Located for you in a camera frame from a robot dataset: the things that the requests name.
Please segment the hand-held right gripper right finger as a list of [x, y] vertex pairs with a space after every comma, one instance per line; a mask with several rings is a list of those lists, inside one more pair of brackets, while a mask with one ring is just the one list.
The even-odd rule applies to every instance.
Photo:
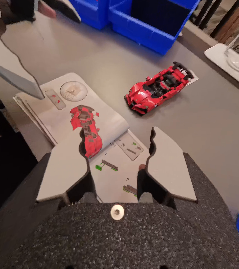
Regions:
[[138, 203], [176, 208], [175, 199], [198, 203], [183, 150], [158, 127], [152, 127], [149, 157], [137, 176]]

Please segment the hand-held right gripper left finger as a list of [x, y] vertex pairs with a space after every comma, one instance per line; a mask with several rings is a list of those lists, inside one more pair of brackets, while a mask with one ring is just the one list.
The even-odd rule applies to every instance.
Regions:
[[84, 142], [84, 131], [78, 127], [52, 149], [37, 202], [60, 198], [69, 205], [78, 202], [88, 192], [96, 198]]

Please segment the lego instruction booklet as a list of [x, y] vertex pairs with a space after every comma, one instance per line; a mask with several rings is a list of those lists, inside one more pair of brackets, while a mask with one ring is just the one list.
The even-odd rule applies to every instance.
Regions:
[[148, 149], [129, 130], [127, 121], [75, 73], [41, 86], [40, 100], [26, 93], [13, 98], [55, 147], [81, 127], [98, 200], [137, 203], [138, 166]]

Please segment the red lego car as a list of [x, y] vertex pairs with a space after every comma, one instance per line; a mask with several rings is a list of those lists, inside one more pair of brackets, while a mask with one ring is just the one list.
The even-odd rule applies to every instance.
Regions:
[[131, 110], [143, 116], [177, 95], [192, 78], [189, 69], [173, 62], [167, 69], [132, 86], [124, 99]]

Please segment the person's left hand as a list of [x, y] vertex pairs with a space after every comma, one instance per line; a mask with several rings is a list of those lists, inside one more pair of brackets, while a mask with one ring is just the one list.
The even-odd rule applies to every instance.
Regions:
[[49, 7], [46, 3], [44, 2], [38, 2], [38, 12], [41, 13], [42, 15], [55, 19], [56, 18], [56, 11]]

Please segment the white paper sheet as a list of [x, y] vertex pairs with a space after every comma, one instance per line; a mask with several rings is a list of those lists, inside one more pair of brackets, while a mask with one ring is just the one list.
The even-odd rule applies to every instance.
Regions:
[[189, 86], [190, 84], [194, 83], [195, 81], [197, 81], [199, 79], [192, 70], [189, 70], [189, 71], [191, 72], [193, 78], [190, 79], [190, 81], [188, 82], [188, 84], [186, 86]]

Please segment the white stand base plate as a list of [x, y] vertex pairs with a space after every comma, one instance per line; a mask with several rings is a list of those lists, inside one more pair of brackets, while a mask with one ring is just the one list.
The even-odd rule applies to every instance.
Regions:
[[226, 56], [224, 54], [226, 48], [227, 45], [218, 43], [215, 46], [207, 49], [204, 54], [211, 62], [239, 82], [239, 72], [232, 69], [226, 61]]

